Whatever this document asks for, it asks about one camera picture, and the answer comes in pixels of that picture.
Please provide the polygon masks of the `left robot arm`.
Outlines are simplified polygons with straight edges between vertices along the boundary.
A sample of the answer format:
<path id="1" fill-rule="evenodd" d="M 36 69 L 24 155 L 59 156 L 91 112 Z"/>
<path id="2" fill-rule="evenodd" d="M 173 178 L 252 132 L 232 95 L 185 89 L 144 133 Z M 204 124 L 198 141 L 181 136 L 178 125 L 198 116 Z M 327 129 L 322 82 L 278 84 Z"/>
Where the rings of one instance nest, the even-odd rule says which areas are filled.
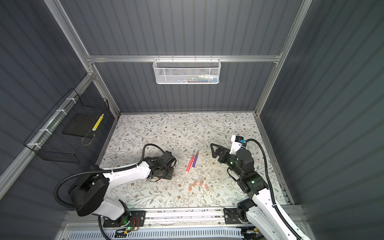
<path id="1" fill-rule="evenodd" d="M 123 168 L 108 169 L 106 173 L 82 175 L 70 187 L 68 193 L 80 217 L 97 215 L 107 217 L 120 226 L 132 221 L 132 214 L 122 200 L 115 201 L 107 196 L 114 187 L 143 179 L 171 180 L 176 158 L 165 151 L 160 157 L 146 157 L 140 164 Z"/>

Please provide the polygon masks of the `pink marker pen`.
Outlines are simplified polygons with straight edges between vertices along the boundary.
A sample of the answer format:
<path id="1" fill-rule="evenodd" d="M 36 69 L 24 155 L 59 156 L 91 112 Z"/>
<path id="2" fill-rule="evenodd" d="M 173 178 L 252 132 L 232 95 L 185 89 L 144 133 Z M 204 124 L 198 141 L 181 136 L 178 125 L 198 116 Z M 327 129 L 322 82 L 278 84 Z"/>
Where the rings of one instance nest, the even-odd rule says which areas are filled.
<path id="1" fill-rule="evenodd" d="M 192 167 L 192 164 L 193 164 L 193 162 L 194 162 L 194 159 L 195 159 L 195 154 L 192 155 L 192 157 L 191 157 L 191 159 L 190 159 L 190 162 L 189 162 L 189 164 L 188 164 L 188 166 L 187 166 L 187 169 L 186 169 L 186 172 L 187 172 L 187 173 L 190 171 L 190 169 L 191 169 L 191 167 Z"/>

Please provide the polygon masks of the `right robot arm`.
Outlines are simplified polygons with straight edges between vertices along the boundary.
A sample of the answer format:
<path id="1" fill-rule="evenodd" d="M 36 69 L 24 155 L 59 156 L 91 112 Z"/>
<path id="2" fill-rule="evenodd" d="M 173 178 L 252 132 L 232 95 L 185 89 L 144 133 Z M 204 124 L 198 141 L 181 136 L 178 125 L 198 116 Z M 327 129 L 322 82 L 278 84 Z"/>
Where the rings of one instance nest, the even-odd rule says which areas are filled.
<path id="1" fill-rule="evenodd" d="M 262 152 L 265 161 L 265 179 L 255 171 L 252 154 L 245 148 L 248 142 L 256 143 Z M 276 202 L 268 174 L 266 154 L 258 141 L 255 139 L 241 141 L 240 149 L 235 154 L 217 144 L 212 143 L 210 147 L 213 158 L 218 158 L 220 163 L 228 166 L 228 172 L 232 171 L 238 176 L 236 183 L 249 198 L 238 203 L 237 212 L 240 221 L 252 224 L 267 240 L 309 239 Z"/>

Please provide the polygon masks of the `purple marker pen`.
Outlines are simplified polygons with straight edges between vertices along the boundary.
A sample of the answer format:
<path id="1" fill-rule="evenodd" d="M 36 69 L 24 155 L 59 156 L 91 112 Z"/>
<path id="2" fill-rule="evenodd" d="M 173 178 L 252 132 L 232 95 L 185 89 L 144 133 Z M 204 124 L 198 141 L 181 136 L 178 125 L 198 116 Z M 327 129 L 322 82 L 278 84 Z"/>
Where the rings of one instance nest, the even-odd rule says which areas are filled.
<path id="1" fill-rule="evenodd" d="M 196 162 L 197 162 L 198 156 L 199 156 L 199 150 L 197 150 L 197 152 L 195 154 L 195 158 L 194 158 L 194 161 L 192 164 L 192 169 L 194 169 L 196 167 Z"/>

